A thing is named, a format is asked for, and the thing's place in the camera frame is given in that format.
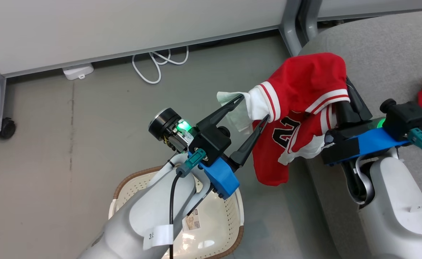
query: laundry basket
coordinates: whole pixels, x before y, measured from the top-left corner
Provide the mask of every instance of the laundry basket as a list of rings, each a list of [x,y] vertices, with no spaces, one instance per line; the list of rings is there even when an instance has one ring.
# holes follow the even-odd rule
[[[110,204],[109,219],[138,190],[144,189],[162,167],[153,167],[126,177],[117,187]],[[202,188],[195,178],[196,191]],[[182,221],[183,229],[174,240],[175,259],[218,259],[231,254],[243,234],[244,212],[239,189],[223,200],[209,195]],[[169,258],[169,252],[163,256]]]

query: black caster wheel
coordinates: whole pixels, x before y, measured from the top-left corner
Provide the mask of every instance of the black caster wheel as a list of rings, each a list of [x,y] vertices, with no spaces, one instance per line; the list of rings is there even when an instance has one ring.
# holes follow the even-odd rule
[[[0,139],[10,139],[15,132],[15,123],[11,118],[3,118],[1,122]]]

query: basket label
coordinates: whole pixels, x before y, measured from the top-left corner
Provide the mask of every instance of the basket label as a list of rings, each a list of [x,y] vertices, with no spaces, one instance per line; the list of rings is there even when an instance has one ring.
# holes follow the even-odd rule
[[[201,228],[200,217],[198,215],[198,209],[194,209],[190,216],[186,216],[182,220],[183,231],[192,231]]]
[[[171,245],[174,242],[173,225],[161,225],[150,228],[145,232],[143,250],[153,246]]]

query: white cloth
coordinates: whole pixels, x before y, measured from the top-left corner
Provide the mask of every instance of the white cloth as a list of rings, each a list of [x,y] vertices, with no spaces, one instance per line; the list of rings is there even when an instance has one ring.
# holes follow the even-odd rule
[[[283,165],[288,165],[296,157],[303,157],[306,159],[311,159],[316,157],[322,150],[325,145],[325,136],[314,136],[312,141],[305,146],[301,147],[299,151],[294,153],[288,153],[287,151],[283,152],[278,158],[278,162]]]
[[[259,87],[252,88],[249,93],[243,92],[217,92],[217,101],[224,106],[238,95],[244,95],[244,104],[240,103],[235,110],[227,114],[227,119],[240,132],[249,133],[252,131],[251,124],[255,120],[262,120],[269,114],[268,105]]]

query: brown basket rim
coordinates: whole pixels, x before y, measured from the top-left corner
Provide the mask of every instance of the brown basket rim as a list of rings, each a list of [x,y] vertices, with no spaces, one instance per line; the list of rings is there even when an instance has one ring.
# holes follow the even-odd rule
[[[163,165],[161,166],[155,166],[152,168],[148,168],[139,172],[135,172],[133,174],[128,175],[126,178],[123,179],[122,182],[120,182],[120,184],[118,184],[117,189],[115,190],[115,193],[113,195],[114,199],[118,199],[120,192],[123,188],[123,186],[125,186],[125,184],[127,182],[129,182],[130,180],[142,176],[142,175],[146,175],[149,173],[153,173],[153,172],[158,172],[160,171],[160,169],[162,169]],[[220,259],[224,256],[228,256],[229,254],[231,254],[232,252],[235,251],[235,249],[237,249],[237,247],[239,246],[239,244],[241,243],[241,239],[242,239],[242,234],[244,233],[244,226],[240,226],[239,230],[238,230],[238,236],[237,239],[235,240],[235,242],[233,243],[233,245],[231,247],[229,247],[229,249],[225,250],[224,252],[220,253],[220,254],[214,254],[213,256],[210,257],[206,257],[206,259]]]

